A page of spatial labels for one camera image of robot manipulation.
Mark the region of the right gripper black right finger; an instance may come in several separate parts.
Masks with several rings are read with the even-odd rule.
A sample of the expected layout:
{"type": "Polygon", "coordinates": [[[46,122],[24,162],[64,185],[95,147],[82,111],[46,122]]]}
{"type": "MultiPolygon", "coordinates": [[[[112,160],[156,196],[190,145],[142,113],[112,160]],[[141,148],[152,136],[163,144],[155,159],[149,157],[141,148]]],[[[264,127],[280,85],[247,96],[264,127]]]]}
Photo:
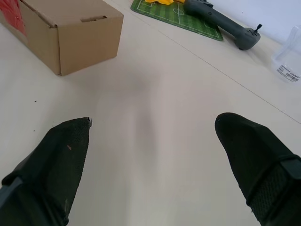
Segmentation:
{"type": "Polygon", "coordinates": [[[218,115],[215,131],[260,225],[301,226],[301,157],[269,128],[235,113],[218,115]]]}

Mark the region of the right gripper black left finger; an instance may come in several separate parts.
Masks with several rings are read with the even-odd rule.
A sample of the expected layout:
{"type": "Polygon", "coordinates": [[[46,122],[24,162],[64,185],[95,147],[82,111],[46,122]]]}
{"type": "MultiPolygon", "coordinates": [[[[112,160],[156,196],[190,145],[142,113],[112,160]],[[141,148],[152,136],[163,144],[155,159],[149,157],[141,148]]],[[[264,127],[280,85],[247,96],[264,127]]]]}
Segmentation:
{"type": "Polygon", "coordinates": [[[0,226],[67,226],[89,145],[90,117],[62,122],[5,176],[0,226]]]}

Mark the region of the brown cardboard box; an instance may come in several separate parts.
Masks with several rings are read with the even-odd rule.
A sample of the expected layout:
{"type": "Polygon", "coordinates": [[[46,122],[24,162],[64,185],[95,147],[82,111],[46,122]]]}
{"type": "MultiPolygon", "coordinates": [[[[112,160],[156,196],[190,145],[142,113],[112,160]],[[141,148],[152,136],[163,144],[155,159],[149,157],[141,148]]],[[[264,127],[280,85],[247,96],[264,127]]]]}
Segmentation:
{"type": "Polygon", "coordinates": [[[117,55],[124,16],[104,0],[19,0],[19,7],[26,38],[12,33],[56,75],[117,55]]]}

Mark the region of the clear plastic measuring cup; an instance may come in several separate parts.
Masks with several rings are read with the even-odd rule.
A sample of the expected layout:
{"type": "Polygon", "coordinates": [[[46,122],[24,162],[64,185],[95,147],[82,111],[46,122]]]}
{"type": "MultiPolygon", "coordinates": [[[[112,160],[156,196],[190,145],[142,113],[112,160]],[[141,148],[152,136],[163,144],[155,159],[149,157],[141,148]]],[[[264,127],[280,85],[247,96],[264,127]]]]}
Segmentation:
{"type": "Polygon", "coordinates": [[[273,73],[290,84],[301,84],[301,25],[294,26],[283,46],[271,57],[273,73]]]}

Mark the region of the dark grey handheld controller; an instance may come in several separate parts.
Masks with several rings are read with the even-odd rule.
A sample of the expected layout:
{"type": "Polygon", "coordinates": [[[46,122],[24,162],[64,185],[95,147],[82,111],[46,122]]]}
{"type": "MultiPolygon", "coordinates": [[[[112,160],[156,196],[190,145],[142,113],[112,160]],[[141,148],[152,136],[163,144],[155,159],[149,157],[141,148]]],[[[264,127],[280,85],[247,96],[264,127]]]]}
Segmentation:
{"type": "Polygon", "coordinates": [[[185,0],[183,9],[187,15],[204,19],[231,34],[235,38],[235,45],[240,50],[251,49],[261,38],[258,33],[262,27],[261,24],[255,30],[243,27],[215,10],[213,4],[207,0],[185,0]]]}

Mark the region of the green football field mat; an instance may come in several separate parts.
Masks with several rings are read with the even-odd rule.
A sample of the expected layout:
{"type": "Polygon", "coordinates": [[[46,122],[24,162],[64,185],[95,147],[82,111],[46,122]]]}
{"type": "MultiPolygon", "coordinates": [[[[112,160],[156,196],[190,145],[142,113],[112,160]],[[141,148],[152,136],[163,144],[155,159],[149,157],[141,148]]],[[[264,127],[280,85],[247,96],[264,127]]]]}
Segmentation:
{"type": "Polygon", "coordinates": [[[223,36],[216,25],[212,25],[203,19],[198,19],[185,14],[182,3],[175,1],[170,5],[164,5],[158,2],[148,3],[145,0],[133,0],[130,8],[138,14],[148,16],[217,41],[223,41],[223,36]]]}

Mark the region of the red tape patch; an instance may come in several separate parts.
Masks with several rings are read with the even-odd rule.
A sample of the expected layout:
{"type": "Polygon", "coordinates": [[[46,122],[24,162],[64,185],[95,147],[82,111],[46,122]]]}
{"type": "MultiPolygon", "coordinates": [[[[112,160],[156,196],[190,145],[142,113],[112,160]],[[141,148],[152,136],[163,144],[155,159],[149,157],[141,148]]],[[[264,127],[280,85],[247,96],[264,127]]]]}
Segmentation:
{"type": "Polygon", "coordinates": [[[19,0],[0,0],[0,14],[3,24],[15,35],[26,38],[19,0]]]}

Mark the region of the yellow cloth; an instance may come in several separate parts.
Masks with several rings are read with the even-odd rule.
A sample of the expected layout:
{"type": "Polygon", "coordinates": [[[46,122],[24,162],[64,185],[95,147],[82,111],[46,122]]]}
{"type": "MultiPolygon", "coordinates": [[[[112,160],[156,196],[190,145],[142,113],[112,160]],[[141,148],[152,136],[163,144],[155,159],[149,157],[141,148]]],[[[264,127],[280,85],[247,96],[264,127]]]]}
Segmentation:
{"type": "Polygon", "coordinates": [[[163,5],[171,5],[174,2],[179,2],[179,3],[185,2],[185,0],[144,0],[144,1],[147,3],[157,2],[157,3],[163,4],[163,5]]]}

